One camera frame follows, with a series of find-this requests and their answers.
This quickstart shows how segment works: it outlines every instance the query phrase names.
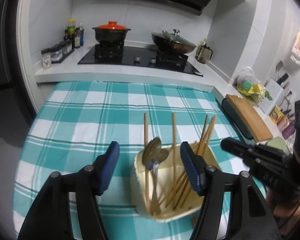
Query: refrigerator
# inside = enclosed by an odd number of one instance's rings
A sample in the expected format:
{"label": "refrigerator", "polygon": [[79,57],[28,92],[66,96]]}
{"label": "refrigerator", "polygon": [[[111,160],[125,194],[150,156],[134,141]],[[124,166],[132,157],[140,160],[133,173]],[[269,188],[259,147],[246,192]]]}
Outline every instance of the refrigerator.
{"label": "refrigerator", "polygon": [[22,147],[36,113],[19,66],[17,6],[18,0],[0,0],[0,137]]}

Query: table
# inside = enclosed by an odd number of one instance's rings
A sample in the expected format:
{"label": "table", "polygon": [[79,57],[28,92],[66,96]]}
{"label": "table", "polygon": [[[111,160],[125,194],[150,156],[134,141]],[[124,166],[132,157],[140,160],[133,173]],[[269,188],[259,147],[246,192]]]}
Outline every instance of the table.
{"label": "table", "polygon": [[[109,189],[97,197],[111,240],[188,240],[191,218],[157,223],[142,218],[131,205],[130,173],[134,157],[143,149],[143,116],[149,116],[149,140],[172,143],[171,113],[176,113],[177,143],[199,140],[206,114],[216,115],[210,147],[225,172],[246,167],[240,158],[220,148],[226,137],[240,139],[210,92],[176,85],[117,82],[61,82],[39,111],[23,147],[14,184],[13,218],[16,235],[33,200],[53,171],[77,172],[104,154],[111,141],[120,144],[120,157]],[[257,185],[265,194],[263,186]],[[219,237],[226,233],[230,194],[225,193]],[[70,194],[74,237],[81,239],[75,195]]]}

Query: cutting board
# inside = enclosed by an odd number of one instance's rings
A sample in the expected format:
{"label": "cutting board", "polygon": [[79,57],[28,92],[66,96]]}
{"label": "cutting board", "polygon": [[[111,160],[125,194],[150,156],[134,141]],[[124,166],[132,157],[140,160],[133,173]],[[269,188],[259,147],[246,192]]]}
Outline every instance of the cutting board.
{"label": "cutting board", "polygon": [[273,135],[265,122],[261,119],[260,115],[258,115],[257,111],[247,99],[232,95],[226,95],[226,98],[236,109],[256,142],[262,142],[273,138]]}

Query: orange pot lid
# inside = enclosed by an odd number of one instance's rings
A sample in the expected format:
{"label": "orange pot lid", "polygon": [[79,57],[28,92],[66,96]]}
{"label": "orange pot lid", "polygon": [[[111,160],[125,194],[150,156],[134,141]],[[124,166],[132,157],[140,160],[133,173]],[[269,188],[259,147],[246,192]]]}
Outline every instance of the orange pot lid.
{"label": "orange pot lid", "polygon": [[117,25],[117,22],[109,21],[108,24],[98,26],[98,29],[126,30],[127,28],[122,25]]}

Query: tablecloth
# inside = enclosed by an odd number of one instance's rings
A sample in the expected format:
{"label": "tablecloth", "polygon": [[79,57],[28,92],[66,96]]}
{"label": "tablecloth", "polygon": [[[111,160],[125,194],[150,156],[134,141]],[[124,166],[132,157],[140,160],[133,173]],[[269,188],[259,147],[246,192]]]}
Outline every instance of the tablecloth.
{"label": "tablecloth", "polygon": [[[149,139],[172,142],[171,113],[176,113],[177,141],[200,138],[206,114],[217,116],[210,147],[225,172],[246,170],[240,158],[220,148],[231,136],[240,139],[210,92],[176,85],[115,82],[61,82],[40,109],[26,138],[18,164],[13,197],[15,231],[21,228],[33,200],[53,171],[77,172],[104,154],[111,141],[120,144],[120,157],[109,189],[97,197],[111,240],[188,240],[189,216],[168,223],[142,218],[131,205],[130,173],[134,157],[143,149],[143,116],[149,116]],[[258,187],[264,194],[260,182]],[[225,193],[219,236],[226,232],[230,194]],[[74,237],[81,239],[75,196],[70,195]]]}

